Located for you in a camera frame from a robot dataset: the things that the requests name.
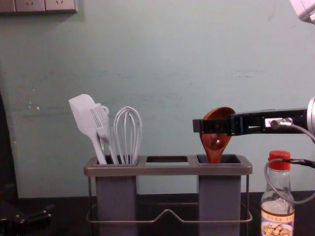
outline wooden spoon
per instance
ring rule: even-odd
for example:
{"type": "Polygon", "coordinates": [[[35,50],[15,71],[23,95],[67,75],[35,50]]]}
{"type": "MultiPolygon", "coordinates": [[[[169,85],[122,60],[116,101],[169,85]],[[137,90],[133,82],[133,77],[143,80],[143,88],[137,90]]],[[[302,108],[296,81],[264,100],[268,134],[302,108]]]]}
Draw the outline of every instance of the wooden spoon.
{"type": "MultiPolygon", "coordinates": [[[[234,113],[235,111],[232,108],[218,107],[205,115],[204,119],[220,119],[234,113]]],[[[220,163],[223,151],[231,136],[227,134],[201,134],[200,139],[207,153],[209,163],[220,163]]]]}

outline dark countertop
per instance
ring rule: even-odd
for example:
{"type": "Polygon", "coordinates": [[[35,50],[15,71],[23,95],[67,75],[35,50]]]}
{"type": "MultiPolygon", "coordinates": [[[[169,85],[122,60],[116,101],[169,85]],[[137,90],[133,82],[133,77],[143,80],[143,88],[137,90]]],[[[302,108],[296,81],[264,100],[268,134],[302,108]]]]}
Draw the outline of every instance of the dark countertop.
{"type": "MultiPolygon", "coordinates": [[[[249,235],[260,235],[260,198],[262,193],[250,193],[250,211],[253,215],[253,221],[250,223],[249,235]]],[[[295,192],[293,196],[296,200],[301,200],[311,195],[311,192],[295,192]]],[[[197,202],[196,194],[183,195],[144,195],[140,196],[142,202],[197,202]]],[[[51,226],[45,230],[27,234],[28,236],[89,236],[90,227],[86,222],[86,214],[88,212],[87,197],[72,197],[72,198],[44,198],[44,199],[19,199],[15,202],[15,206],[24,213],[32,213],[43,209],[46,205],[55,204],[55,212],[53,214],[51,226]]],[[[160,206],[152,205],[146,207],[142,212],[138,212],[140,218],[148,217],[155,218],[159,212],[160,206]]],[[[198,216],[198,206],[171,206],[175,209],[178,215],[183,219],[194,220],[198,216]]],[[[296,206],[294,235],[297,236],[313,236],[315,232],[315,201],[304,205],[296,206]]],[[[155,235],[172,235],[172,236],[195,236],[196,226],[184,227],[178,223],[172,216],[164,216],[156,225],[141,228],[139,235],[155,236],[155,235]]]]}

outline teal wall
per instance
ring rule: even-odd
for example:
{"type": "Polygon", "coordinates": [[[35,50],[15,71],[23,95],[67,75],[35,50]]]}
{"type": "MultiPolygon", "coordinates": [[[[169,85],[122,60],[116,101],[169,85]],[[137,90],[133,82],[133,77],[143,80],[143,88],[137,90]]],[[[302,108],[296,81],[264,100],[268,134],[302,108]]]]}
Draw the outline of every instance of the teal wall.
{"type": "MultiPolygon", "coordinates": [[[[314,37],[315,26],[286,0],[79,0],[75,15],[1,17],[0,89],[19,196],[87,194],[83,166],[95,153],[68,99],[87,93],[111,114],[136,108],[144,121],[140,154],[203,153],[192,119],[215,107],[307,106],[315,95],[314,37]]],[[[303,135],[233,137],[226,152],[253,163],[251,191],[264,190],[272,149],[315,154],[303,135]]],[[[293,190],[313,190],[314,178],[294,167],[293,190]]],[[[140,193],[197,186],[195,177],[139,184],[140,193]]]]}

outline red bottle cap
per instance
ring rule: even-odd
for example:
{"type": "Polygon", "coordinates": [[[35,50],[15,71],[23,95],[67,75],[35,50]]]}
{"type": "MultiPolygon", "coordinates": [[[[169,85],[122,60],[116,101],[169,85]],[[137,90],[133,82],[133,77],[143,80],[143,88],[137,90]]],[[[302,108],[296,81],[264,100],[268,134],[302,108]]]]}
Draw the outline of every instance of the red bottle cap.
{"type": "MultiPolygon", "coordinates": [[[[280,151],[280,150],[274,150],[269,153],[269,158],[268,158],[269,161],[273,159],[278,159],[278,158],[290,159],[291,154],[288,151],[280,151]]],[[[290,170],[290,163],[278,161],[278,162],[271,163],[271,165],[269,165],[269,168],[277,170],[277,171],[288,171],[290,170]]]]}

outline cable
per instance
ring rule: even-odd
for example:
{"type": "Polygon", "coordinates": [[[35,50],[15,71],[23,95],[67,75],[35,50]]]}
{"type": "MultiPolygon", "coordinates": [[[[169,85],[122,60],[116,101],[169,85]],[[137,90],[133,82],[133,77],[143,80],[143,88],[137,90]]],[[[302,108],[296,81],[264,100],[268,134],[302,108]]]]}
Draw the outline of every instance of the cable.
{"type": "MultiPolygon", "coordinates": [[[[291,124],[291,125],[280,125],[278,126],[279,127],[292,127],[292,128],[295,128],[301,132],[303,132],[304,134],[306,134],[307,136],[309,136],[312,141],[315,143],[315,136],[309,132],[308,130],[298,126],[298,125],[295,125],[295,124],[291,124]]],[[[299,204],[304,204],[304,203],[307,203],[311,200],[313,200],[315,198],[315,192],[310,195],[308,198],[304,199],[304,200],[301,200],[301,201],[295,201],[293,199],[290,199],[288,198],[287,196],[283,195],[281,192],[279,192],[275,187],[274,185],[271,183],[270,179],[268,178],[268,167],[271,163],[274,163],[274,162],[280,162],[280,161],[284,161],[283,159],[281,158],[278,158],[278,159],[274,159],[274,160],[271,160],[271,161],[268,161],[265,165],[265,168],[264,168],[264,174],[265,174],[265,178],[268,182],[268,184],[270,185],[270,187],[281,197],[283,198],[284,200],[288,201],[289,203],[292,203],[292,204],[295,204],[295,205],[299,205],[299,204]]]]}

